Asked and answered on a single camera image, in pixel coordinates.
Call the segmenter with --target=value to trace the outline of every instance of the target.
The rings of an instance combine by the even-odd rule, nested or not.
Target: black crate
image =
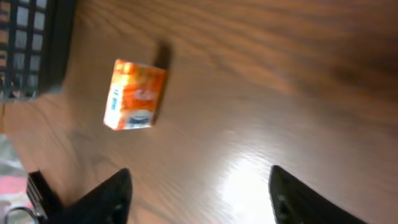
[[[0,0],[0,103],[58,91],[76,0]]]

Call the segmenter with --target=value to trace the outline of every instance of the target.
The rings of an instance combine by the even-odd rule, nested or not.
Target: orange packet
[[[165,76],[161,68],[116,60],[104,124],[113,130],[151,127]]]

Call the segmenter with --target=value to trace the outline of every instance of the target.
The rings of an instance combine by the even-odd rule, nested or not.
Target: brown wooden surface
[[[71,204],[130,168],[130,223],[272,223],[279,164],[369,223],[398,211],[395,0],[81,0],[60,95],[6,106],[27,169]],[[173,50],[155,127],[102,124],[117,58]]]

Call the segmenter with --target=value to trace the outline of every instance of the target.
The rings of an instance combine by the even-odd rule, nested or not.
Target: wire
[[[9,218],[11,216],[11,213],[15,212],[15,211],[23,211],[23,212],[28,213],[30,215],[30,217],[34,220],[34,223],[35,224],[39,224],[39,220],[37,219],[37,217],[35,216],[33,211],[31,209],[27,208],[27,207],[15,207],[15,208],[10,209],[7,212],[6,216],[4,217],[4,224],[9,224],[8,221],[9,221]]]

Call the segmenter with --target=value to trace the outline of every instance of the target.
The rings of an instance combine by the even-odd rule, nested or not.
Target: black object
[[[59,91],[77,0],[0,0],[0,103]]]
[[[272,167],[269,192],[278,224],[365,224],[279,166]]]
[[[125,224],[132,197],[130,172],[122,169],[63,209],[40,172],[29,174],[27,194],[40,224]]]

